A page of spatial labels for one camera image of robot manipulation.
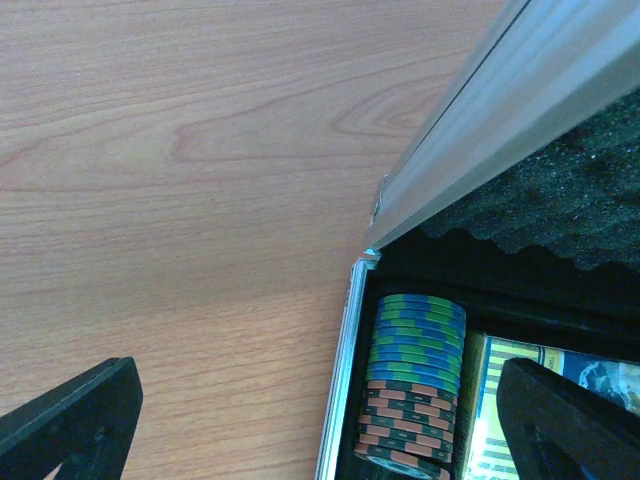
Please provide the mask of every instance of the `wooden table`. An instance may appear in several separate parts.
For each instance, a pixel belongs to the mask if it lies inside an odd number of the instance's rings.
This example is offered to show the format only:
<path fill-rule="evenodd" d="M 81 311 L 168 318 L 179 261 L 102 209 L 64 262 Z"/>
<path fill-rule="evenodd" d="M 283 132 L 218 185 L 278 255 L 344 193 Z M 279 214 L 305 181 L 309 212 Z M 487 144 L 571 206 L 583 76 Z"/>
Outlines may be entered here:
<path fill-rule="evenodd" d="M 376 184 L 499 0 L 0 6 L 0 413 L 110 356 L 125 478 L 310 478 Z"/>

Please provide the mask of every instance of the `case lid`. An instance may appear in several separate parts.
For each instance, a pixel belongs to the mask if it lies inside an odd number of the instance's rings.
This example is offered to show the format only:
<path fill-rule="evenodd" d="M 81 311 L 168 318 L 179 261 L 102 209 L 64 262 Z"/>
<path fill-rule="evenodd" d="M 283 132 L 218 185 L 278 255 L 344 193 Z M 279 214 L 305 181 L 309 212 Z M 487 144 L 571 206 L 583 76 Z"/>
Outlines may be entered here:
<path fill-rule="evenodd" d="M 384 179 L 380 250 L 640 85 L 640 4 L 522 0 L 485 39 Z"/>

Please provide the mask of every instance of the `poker chip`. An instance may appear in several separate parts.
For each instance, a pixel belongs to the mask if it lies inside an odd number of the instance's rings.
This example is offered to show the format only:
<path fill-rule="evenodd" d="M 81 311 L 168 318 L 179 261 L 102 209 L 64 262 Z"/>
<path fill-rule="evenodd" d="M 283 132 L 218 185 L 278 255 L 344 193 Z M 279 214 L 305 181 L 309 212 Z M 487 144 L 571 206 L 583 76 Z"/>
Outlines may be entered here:
<path fill-rule="evenodd" d="M 356 456 L 413 478 L 450 478 L 465 332 L 466 313 L 450 300 L 378 300 Z"/>

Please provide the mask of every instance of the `blue poker chip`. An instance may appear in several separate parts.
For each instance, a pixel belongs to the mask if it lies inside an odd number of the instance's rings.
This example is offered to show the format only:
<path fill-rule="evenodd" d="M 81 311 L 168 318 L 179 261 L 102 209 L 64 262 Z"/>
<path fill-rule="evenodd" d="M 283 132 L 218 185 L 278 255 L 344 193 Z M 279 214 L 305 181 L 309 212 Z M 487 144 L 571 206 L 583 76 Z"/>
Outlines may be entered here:
<path fill-rule="evenodd" d="M 429 347 L 431 349 L 440 350 L 462 358 L 462 349 L 456 348 L 448 342 L 432 338 L 410 337 L 407 335 L 385 335 L 375 337 L 371 345 L 418 345 L 420 347 Z"/>
<path fill-rule="evenodd" d="M 458 349 L 460 353 L 462 353 L 464 341 L 459 338 L 452 337 L 447 335 L 446 333 L 437 332 L 434 330 L 427 330 L 424 328 L 407 328 L 407 327 L 389 327 L 389 328 L 378 328 L 374 327 L 373 330 L 373 338 L 378 337 L 386 337 L 389 335 L 393 335 L 395 337 L 400 336 L 409 336 L 409 337 L 417 337 L 417 338 L 431 338 L 434 340 L 440 340 L 449 345 L 454 346 Z"/>
<path fill-rule="evenodd" d="M 424 356 L 429 360 L 435 359 L 436 362 L 440 362 L 440 365 L 453 365 L 455 368 L 460 368 L 461 364 L 459 355 L 453 355 L 451 353 L 444 352 L 441 349 L 421 347 L 419 345 L 376 345 L 374 342 L 371 346 L 369 355 L 387 353 Z"/>
<path fill-rule="evenodd" d="M 457 320 L 459 322 L 465 322 L 467 319 L 466 314 L 462 315 L 455 310 L 449 310 L 446 308 L 438 307 L 435 305 L 427 305 L 426 303 L 423 305 L 419 305 L 417 303 L 389 303 L 387 305 L 378 305 L 378 312 L 398 312 L 398 311 L 412 311 L 412 312 L 420 312 L 423 314 L 431 313 L 433 315 L 442 315 L 443 317 L 449 317 L 454 321 Z"/>
<path fill-rule="evenodd" d="M 429 320 L 417 320 L 415 318 L 394 318 L 390 320 L 376 320 L 375 328 L 417 328 L 440 332 L 459 341 L 464 341 L 464 330 L 449 325 L 443 325 Z"/>
<path fill-rule="evenodd" d="M 443 325 L 449 325 L 451 327 L 456 327 L 460 330 L 464 330 L 466 325 L 466 320 L 462 317 L 451 317 L 448 315 L 443 315 L 441 313 L 436 312 L 425 312 L 420 310 L 388 310 L 388 309 L 378 309 L 376 311 L 376 319 L 380 320 L 394 320 L 398 318 L 404 319 L 415 319 L 415 320 L 425 320 L 435 323 L 441 323 Z"/>
<path fill-rule="evenodd" d="M 442 358 L 414 355 L 412 353 L 380 352 L 377 350 L 377 347 L 372 348 L 369 352 L 369 363 L 373 362 L 415 363 L 416 365 L 427 365 L 429 367 L 446 370 L 447 372 L 460 374 L 460 365 L 449 363 Z"/>
<path fill-rule="evenodd" d="M 378 305 L 386 305 L 390 303 L 420 303 L 434 305 L 437 307 L 448 308 L 455 310 L 461 315 L 466 315 L 464 308 L 451 300 L 446 300 L 440 297 L 434 297 L 432 295 L 420 295 L 415 293 L 400 293 L 396 295 L 387 295 L 378 300 Z"/>
<path fill-rule="evenodd" d="M 427 377 L 433 377 L 439 380 L 453 383 L 456 387 L 460 387 L 460 372 L 452 373 L 436 367 L 426 365 L 416 365 L 406 362 L 369 362 L 367 372 L 387 371 L 387 372 L 404 372 L 415 373 Z"/>

